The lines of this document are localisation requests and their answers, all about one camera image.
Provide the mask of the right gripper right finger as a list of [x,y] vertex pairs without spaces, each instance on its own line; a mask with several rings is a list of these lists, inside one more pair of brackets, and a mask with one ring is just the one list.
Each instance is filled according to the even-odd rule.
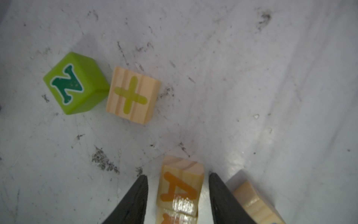
[[217,173],[208,182],[214,224],[255,224]]

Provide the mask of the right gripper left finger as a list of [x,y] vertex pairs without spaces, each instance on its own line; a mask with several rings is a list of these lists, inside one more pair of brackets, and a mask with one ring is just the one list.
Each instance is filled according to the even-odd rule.
[[104,224],[143,224],[148,199],[148,179],[140,175],[116,206],[103,221]]

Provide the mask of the wooden block letter A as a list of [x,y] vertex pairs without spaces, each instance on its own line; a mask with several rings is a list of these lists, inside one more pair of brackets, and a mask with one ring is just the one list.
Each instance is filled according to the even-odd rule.
[[198,216],[204,175],[204,166],[199,162],[165,156],[158,184],[157,206],[192,217]]

